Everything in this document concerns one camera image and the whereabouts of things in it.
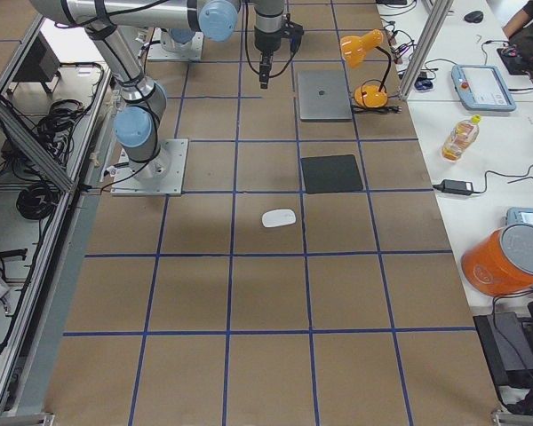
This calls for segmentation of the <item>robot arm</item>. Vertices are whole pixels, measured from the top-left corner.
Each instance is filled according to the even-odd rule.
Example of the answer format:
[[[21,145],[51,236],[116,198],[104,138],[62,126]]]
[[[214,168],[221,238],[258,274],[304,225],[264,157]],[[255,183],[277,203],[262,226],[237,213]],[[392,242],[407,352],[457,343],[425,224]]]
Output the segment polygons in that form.
[[[234,32],[240,10],[255,11],[254,45],[259,50],[259,84],[265,89],[272,74],[274,53],[282,40],[295,55],[304,29],[291,21],[282,1],[34,1],[45,18],[67,28],[83,28],[107,62],[125,103],[114,120],[117,140],[126,152],[136,181],[160,177],[170,160],[163,153],[158,129],[166,100],[163,87],[146,75],[126,42],[121,27],[161,28],[184,43],[196,33],[215,42]]]
[[[200,61],[203,33],[199,32],[197,2],[187,1],[187,28],[161,28],[161,61]]]

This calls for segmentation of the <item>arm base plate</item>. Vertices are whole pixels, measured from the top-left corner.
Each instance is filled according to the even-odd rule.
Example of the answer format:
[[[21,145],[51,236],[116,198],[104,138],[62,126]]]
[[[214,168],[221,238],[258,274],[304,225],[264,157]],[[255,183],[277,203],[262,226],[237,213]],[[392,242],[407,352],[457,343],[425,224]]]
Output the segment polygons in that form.
[[[119,160],[128,162],[115,172],[116,183],[110,192],[115,196],[180,196],[187,163],[189,140],[162,139],[159,154],[147,165],[130,162],[122,148]]]
[[[156,28],[147,48],[148,61],[196,62],[202,59],[203,34]]]

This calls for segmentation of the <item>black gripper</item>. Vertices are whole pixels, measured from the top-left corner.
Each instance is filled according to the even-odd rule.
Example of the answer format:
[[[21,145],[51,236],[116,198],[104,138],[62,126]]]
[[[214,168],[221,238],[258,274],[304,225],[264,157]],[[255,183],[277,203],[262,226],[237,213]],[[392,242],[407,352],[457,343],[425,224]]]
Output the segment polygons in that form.
[[[270,81],[272,58],[281,47],[282,39],[290,43],[290,58],[298,52],[304,29],[290,20],[290,14],[256,14],[254,26],[254,45],[260,52],[259,83],[265,90]]]

